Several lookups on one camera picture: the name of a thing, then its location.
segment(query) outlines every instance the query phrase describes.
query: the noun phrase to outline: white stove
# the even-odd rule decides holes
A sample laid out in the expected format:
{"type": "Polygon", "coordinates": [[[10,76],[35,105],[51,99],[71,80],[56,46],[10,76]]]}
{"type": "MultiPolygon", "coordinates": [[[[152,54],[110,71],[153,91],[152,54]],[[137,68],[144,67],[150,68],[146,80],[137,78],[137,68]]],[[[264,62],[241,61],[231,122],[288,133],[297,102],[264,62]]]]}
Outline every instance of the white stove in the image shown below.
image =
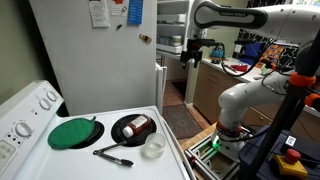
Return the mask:
{"type": "Polygon", "coordinates": [[[195,179],[177,140],[155,106],[61,118],[56,111],[63,98],[46,81],[28,85],[0,106],[0,180],[8,179],[195,179]],[[156,123],[157,132],[166,137],[164,154],[149,159],[143,145],[119,146],[108,155],[134,163],[125,167],[93,155],[116,142],[111,128],[120,118],[146,114],[156,123]],[[63,122],[81,117],[104,125],[103,136],[83,149],[55,150],[47,143],[50,132],[63,122]]]}

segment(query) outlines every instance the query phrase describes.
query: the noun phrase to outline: wall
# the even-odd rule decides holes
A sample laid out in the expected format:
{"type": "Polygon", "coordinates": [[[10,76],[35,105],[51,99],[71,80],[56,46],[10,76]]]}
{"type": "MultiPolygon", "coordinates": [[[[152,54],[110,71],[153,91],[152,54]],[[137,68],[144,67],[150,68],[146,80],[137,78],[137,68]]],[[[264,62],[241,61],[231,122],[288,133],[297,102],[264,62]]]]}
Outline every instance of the wall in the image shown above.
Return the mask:
{"type": "MultiPolygon", "coordinates": [[[[245,8],[248,0],[212,0],[219,5],[232,6],[232,8],[245,8]]],[[[226,57],[231,57],[234,50],[234,41],[239,34],[239,28],[232,27],[219,27],[218,29],[208,29],[207,39],[214,39],[218,42],[222,42],[226,49],[226,57]]],[[[203,47],[203,58],[210,56],[212,48],[203,47]]]]}
{"type": "Polygon", "coordinates": [[[33,80],[57,83],[28,0],[0,0],[0,104],[33,80]]]}

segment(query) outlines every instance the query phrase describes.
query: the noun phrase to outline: metal tongs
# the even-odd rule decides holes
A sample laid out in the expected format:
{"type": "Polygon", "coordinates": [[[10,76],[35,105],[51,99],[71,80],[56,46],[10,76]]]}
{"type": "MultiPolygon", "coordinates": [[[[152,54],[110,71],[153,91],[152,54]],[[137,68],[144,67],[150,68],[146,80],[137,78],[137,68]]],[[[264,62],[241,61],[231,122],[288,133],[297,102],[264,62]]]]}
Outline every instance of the metal tongs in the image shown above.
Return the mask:
{"type": "Polygon", "coordinates": [[[129,160],[126,160],[126,159],[118,159],[116,157],[113,157],[113,156],[110,156],[110,155],[107,155],[107,154],[104,153],[104,151],[106,151],[108,149],[111,149],[111,148],[114,148],[114,147],[117,147],[117,146],[121,146],[121,145],[125,145],[125,144],[128,144],[129,142],[130,142],[129,140],[126,140],[126,141],[123,141],[123,142],[118,143],[118,144],[114,144],[114,145],[111,145],[111,146],[108,146],[108,147],[105,147],[105,148],[102,148],[102,149],[99,149],[99,150],[95,150],[95,151],[93,151],[93,155],[98,155],[98,156],[100,156],[100,157],[102,157],[104,159],[107,159],[109,161],[118,163],[120,165],[131,167],[133,165],[132,161],[129,161],[129,160]]]}

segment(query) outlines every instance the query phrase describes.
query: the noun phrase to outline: green pot lid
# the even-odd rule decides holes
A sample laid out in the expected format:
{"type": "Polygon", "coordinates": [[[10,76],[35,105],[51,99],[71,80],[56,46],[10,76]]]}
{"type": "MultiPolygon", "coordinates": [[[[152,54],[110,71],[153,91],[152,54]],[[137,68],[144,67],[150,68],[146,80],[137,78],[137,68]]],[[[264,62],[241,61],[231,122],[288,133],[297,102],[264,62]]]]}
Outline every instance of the green pot lid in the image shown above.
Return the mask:
{"type": "Polygon", "coordinates": [[[48,137],[48,143],[53,149],[67,149],[87,139],[93,131],[94,116],[91,120],[76,118],[56,127],[48,137]]]}

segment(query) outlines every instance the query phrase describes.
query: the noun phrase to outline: small white cup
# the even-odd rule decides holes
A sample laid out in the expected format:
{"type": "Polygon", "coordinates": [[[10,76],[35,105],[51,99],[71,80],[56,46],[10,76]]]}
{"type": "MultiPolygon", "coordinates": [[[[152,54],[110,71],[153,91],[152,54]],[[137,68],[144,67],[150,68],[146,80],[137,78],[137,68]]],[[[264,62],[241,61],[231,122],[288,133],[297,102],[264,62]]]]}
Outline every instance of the small white cup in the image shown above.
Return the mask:
{"type": "Polygon", "coordinates": [[[162,134],[149,134],[144,145],[144,155],[149,158],[158,158],[163,154],[165,145],[166,139],[162,134]]]}

